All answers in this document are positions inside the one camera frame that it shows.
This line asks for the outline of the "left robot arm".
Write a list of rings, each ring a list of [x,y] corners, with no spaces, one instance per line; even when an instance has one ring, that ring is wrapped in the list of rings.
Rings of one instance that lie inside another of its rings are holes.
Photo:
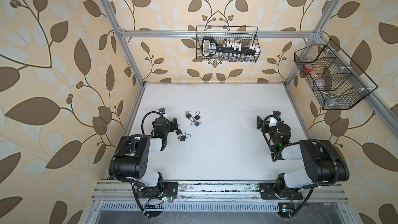
[[[153,130],[147,135],[144,132],[144,123],[151,114],[158,117],[152,122]],[[149,168],[149,154],[164,151],[169,133],[176,130],[178,130],[177,119],[168,120],[165,109],[147,113],[142,119],[141,134],[123,136],[120,139],[110,161],[109,176],[149,192],[162,192],[163,177],[160,172]]]

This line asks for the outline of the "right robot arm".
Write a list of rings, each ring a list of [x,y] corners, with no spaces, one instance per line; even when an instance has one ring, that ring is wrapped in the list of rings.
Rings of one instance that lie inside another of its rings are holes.
[[[331,142],[316,139],[290,142],[291,128],[280,116],[279,111],[273,111],[263,119],[258,116],[256,128],[265,139],[272,162],[302,161],[303,167],[280,173],[268,191],[286,198],[301,189],[332,186],[349,179],[347,164]]]

